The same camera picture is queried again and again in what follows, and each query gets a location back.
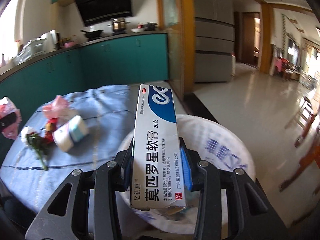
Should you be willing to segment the teal kitchen cabinets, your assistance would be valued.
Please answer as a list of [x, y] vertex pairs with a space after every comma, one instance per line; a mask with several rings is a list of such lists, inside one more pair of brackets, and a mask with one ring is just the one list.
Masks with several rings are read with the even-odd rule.
[[167, 33], [152, 31], [112, 36], [29, 59], [1, 74], [1, 97], [7, 96], [20, 109], [24, 125], [56, 95], [168, 78]]

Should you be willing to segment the red snack wrapper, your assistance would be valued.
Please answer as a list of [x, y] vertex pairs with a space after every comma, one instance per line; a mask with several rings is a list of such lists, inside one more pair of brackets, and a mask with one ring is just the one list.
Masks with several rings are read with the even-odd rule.
[[44, 140], [46, 144], [51, 144], [52, 142], [54, 142], [53, 132], [56, 131], [57, 129], [57, 121], [58, 121], [58, 118], [52, 118], [52, 119], [49, 119], [46, 123], [46, 126], [45, 126], [46, 131], [44, 134]]

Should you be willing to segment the green leafy vegetable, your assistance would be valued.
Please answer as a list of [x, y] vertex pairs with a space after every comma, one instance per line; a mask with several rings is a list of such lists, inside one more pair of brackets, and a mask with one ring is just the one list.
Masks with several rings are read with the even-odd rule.
[[48, 171], [48, 166], [45, 160], [47, 144], [45, 143], [44, 138], [36, 132], [29, 133], [25, 137], [28, 145], [35, 151], [37, 159], [40, 160], [43, 169]]

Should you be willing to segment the blue checked tablecloth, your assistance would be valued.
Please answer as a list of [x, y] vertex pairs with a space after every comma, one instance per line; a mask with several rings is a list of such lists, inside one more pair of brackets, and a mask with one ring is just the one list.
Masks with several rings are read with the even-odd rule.
[[1, 166], [1, 180], [27, 208], [39, 212], [74, 170], [97, 169], [115, 158], [133, 130], [136, 102], [130, 86], [115, 85], [64, 96], [71, 120], [60, 121], [43, 162], [18, 136]]

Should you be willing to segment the wooden glass door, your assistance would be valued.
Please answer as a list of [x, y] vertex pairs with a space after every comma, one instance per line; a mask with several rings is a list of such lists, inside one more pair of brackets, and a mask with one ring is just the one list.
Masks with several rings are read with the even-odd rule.
[[157, 0], [159, 28], [168, 35], [169, 84], [180, 101], [193, 92], [194, 0]]

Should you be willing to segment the white bowl on counter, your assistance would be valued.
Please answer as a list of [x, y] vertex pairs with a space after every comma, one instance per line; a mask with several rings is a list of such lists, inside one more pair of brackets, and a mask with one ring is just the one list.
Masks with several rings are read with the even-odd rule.
[[133, 28], [133, 29], [131, 29], [131, 31], [133, 32], [133, 33], [141, 33], [141, 32], [143, 32], [145, 30], [145, 28]]

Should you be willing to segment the white blue ointment box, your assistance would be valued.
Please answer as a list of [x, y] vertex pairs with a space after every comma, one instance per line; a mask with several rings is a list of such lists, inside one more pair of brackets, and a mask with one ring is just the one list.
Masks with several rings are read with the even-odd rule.
[[141, 84], [132, 145], [130, 205], [138, 210], [186, 207], [172, 91]]

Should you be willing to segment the pink plastic bag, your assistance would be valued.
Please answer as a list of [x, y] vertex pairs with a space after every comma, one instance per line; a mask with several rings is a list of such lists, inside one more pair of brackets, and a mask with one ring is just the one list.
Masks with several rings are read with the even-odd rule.
[[7, 96], [1, 99], [0, 107], [1, 133], [5, 138], [15, 140], [18, 136], [20, 122], [22, 121], [20, 110]]
[[58, 118], [65, 121], [71, 120], [76, 115], [76, 111], [61, 95], [57, 95], [51, 103], [44, 105], [42, 113], [47, 119]]

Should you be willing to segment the black range hood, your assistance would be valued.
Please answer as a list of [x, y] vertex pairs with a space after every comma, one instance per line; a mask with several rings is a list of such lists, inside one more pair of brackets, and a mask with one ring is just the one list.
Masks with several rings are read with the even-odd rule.
[[133, 16], [131, 0], [75, 0], [84, 26]]

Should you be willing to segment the white printed trash bag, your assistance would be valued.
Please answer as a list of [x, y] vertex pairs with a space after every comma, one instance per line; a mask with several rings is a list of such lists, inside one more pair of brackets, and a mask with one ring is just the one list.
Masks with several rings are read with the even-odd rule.
[[[191, 115], [176, 116], [178, 136], [182, 137], [187, 149], [196, 151], [202, 160], [216, 166], [218, 169], [233, 171], [242, 168], [251, 179], [255, 179], [253, 159], [244, 143], [227, 128], [207, 119]], [[124, 150], [133, 142], [130, 133], [121, 143]], [[130, 187], [120, 196], [140, 218], [159, 230], [191, 235], [195, 231], [199, 206], [199, 192], [190, 192], [185, 183], [186, 207], [178, 212], [172, 210], [138, 210], [130, 205]]]

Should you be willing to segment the black pot on counter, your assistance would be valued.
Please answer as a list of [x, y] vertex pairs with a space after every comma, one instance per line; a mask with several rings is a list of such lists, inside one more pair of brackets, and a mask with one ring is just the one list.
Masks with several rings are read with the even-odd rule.
[[157, 23], [147, 22], [144, 25], [144, 31], [155, 31], [157, 29]]

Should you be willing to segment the white dish rack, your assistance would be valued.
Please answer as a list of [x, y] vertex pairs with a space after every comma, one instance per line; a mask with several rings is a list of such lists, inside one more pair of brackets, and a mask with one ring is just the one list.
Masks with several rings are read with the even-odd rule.
[[33, 57], [42, 55], [46, 51], [45, 42], [45, 38], [30, 40], [14, 58], [15, 65], [24, 63]]

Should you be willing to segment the white tissue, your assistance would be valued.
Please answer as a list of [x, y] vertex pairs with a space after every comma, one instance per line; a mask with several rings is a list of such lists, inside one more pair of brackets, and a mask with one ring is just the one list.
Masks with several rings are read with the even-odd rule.
[[35, 133], [35, 132], [36, 132], [35, 129], [33, 129], [33, 128], [30, 127], [30, 126], [24, 127], [24, 128], [21, 130], [21, 142], [23, 142], [24, 144], [27, 144], [27, 143], [28, 143], [27, 135], [33, 134], [33, 133]]

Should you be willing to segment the grey refrigerator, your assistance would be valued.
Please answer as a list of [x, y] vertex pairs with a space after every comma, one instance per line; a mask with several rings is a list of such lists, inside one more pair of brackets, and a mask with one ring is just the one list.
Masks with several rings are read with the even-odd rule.
[[194, 0], [195, 82], [232, 78], [234, 19], [232, 0]]

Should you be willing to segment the white teal small box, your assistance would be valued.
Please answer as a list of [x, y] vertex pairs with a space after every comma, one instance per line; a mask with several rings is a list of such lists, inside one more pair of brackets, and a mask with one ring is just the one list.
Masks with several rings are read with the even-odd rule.
[[89, 129], [80, 115], [74, 116], [53, 132], [53, 139], [62, 152], [68, 152], [89, 134]]

